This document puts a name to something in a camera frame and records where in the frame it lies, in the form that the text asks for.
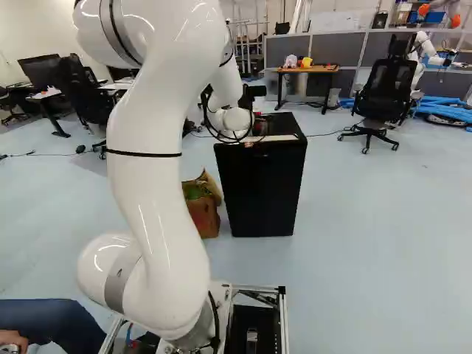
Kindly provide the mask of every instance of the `white robotic arm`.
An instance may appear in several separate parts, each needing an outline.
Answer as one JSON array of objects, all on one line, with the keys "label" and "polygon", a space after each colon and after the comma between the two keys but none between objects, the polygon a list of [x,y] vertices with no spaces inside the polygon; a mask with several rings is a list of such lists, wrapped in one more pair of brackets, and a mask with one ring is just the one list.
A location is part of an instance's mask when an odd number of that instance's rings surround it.
[{"label": "white robotic arm", "polygon": [[[218,0],[82,0],[74,23],[96,60],[141,67],[107,127],[108,178],[131,234],[91,241],[79,259],[79,285],[178,347],[197,347],[212,331],[210,273],[181,190],[181,130],[208,83],[215,108],[235,107],[242,94],[234,57],[225,61]],[[248,125],[240,108],[221,115],[229,115],[221,120],[225,129]]]},{"label": "white robotic arm", "polygon": [[425,71],[425,64],[420,62],[420,53],[421,55],[427,54],[428,55],[428,64],[436,65],[436,66],[450,66],[454,64],[451,62],[449,58],[441,58],[436,49],[433,46],[433,43],[430,41],[428,35],[424,31],[419,31],[416,34],[416,38],[414,40],[415,49],[409,53],[409,60],[414,60],[418,62],[416,67],[416,71],[414,72],[413,82],[412,82],[412,89],[416,87],[418,81],[423,76]]}]

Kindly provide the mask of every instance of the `red object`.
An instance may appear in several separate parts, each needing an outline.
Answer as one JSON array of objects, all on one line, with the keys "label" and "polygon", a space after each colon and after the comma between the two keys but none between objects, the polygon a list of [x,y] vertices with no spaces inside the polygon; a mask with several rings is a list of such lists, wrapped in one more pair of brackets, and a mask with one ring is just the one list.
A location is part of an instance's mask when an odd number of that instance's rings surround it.
[{"label": "red object", "polygon": [[456,14],[453,18],[451,18],[451,28],[456,28],[460,25],[460,14]]},{"label": "red object", "polygon": [[418,13],[419,13],[420,16],[422,16],[422,17],[425,17],[428,12],[429,12],[429,4],[423,4],[423,5],[421,5],[420,8],[418,9]]}]

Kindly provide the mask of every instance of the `floor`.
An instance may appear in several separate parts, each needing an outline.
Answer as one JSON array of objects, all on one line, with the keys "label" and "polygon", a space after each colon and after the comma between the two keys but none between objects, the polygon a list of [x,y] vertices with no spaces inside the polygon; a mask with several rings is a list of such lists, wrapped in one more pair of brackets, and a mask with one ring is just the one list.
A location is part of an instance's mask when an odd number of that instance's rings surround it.
[{"label": "floor", "polygon": [[[360,120],[284,108],[307,135]],[[0,135],[0,153],[73,153],[96,142],[73,116],[61,125],[70,139],[51,135],[41,119]],[[374,140],[366,156],[358,137],[310,139],[293,237],[232,238],[219,210],[221,235],[205,242],[213,278],[286,285],[292,353],[472,350],[472,135],[420,120],[389,133],[399,150]],[[213,144],[184,139],[182,179],[205,167],[218,180]],[[79,299],[109,326],[111,313],[79,292],[74,275],[87,242],[127,228],[105,174],[94,153],[0,162],[0,297]]]}]

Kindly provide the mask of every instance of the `blue jeans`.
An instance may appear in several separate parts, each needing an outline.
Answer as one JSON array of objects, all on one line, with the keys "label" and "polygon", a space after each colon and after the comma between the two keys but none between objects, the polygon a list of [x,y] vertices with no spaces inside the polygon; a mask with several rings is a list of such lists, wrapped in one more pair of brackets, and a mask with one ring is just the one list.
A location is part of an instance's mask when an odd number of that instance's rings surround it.
[{"label": "blue jeans", "polygon": [[105,333],[77,301],[0,299],[0,330],[17,330],[30,344],[51,341],[68,354],[96,354]]}]

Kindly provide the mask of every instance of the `black box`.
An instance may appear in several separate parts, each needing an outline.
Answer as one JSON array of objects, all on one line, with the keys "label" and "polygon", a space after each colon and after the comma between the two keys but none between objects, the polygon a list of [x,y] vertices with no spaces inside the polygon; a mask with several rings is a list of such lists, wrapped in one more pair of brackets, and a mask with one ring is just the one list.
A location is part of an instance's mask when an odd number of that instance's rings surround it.
[{"label": "black box", "polygon": [[294,233],[307,139],[291,112],[264,117],[268,132],[262,141],[214,146],[235,237]]}]

